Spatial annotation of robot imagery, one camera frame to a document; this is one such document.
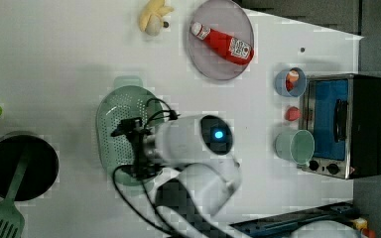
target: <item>white table surface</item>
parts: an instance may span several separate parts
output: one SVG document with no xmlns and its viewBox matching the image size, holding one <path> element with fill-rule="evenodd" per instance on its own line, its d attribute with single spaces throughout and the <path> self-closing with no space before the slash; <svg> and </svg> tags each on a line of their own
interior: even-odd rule
<svg viewBox="0 0 381 238">
<path fill-rule="evenodd" d="M 152 38 L 137 17 L 147 0 L 0 1 L 0 137 L 28 130 L 51 143 L 60 173 L 43 196 L 17 206 L 23 237 L 161 237 L 119 198 L 99 161 L 95 113 L 113 79 L 135 74 L 184 115 L 217 113 L 233 126 L 243 183 L 216 215 L 238 222 L 352 199 L 353 182 L 306 174 L 277 158 L 283 110 L 298 99 L 279 96 L 274 76 L 298 66 L 307 75 L 357 72 L 360 38 L 246 11 L 255 58 L 229 81 L 192 65 L 188 22 L 203 0 L 172 0 L 171 27 Z M 134 199 L 150 214 L 142 196 Z"/>
</svg>

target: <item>red ketchup bottle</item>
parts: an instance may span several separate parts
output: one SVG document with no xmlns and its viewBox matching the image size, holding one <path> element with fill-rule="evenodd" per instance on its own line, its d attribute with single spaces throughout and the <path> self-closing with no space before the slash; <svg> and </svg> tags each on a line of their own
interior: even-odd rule
<svg viewBox="0 0 381 238">
<path fill-rule="evenodd" d="M 254 52 L 249 44 L 225 33 L 215 31 L 199 22 L 194 22 L 191 25 L 191 32 L 228 61 L 245 65 L 253 58 Z"/>
</svg>

